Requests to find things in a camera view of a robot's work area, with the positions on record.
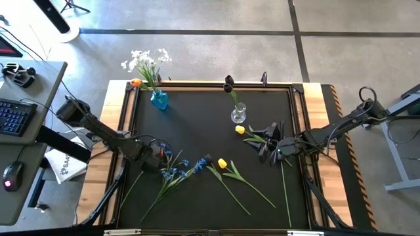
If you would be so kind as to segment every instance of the white paper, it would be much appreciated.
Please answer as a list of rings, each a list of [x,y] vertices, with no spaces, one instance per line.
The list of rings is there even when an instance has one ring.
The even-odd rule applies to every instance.
[[[79,137],[75,137],[71,141],[83,143]],[[56,149],[47,152],[45,157],[48,159],[59,184],[86,172],[86,163]]]

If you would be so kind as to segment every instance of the clear glass vase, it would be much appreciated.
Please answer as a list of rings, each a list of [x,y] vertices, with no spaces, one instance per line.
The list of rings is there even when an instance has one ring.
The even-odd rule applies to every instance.
[[[162,92],[162,90],[155,90],[152,92],[152,98],[150,99],[152,104],[159,109],[166,109],[168,106],[168,94]]]
[[[232,111],[232,114],[230,114],[230,118],[232,118],[232,121],[236,124],[240,124],[245,121],[245,118],[247,117],[247,114],[245,113],[245,110],[247,109],[247,106],[245,104],[239,102],[238,105],[235,106],[235,110]]]

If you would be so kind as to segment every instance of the computer mouse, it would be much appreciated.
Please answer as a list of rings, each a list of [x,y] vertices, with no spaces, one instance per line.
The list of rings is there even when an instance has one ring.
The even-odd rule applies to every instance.
[[[3,187],[6,191],[17,191],[22,183],[24,164],[22,161],[14,161],[8,165],[3,173]]]

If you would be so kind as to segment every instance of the keyboard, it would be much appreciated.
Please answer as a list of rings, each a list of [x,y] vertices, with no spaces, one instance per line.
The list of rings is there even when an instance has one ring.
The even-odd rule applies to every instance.
[[[21,137],[37,106],[37,104],[0,98],[0,134]]]

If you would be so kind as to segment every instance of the blue glass vase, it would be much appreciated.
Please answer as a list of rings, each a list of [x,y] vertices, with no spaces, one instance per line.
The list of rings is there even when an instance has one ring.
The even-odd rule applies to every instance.
[[[162,92],[162,90],[155,90],[152,92],[152,98],[150,99],[153,105],[159,109],[166,109],[168,106],[168,94]]]

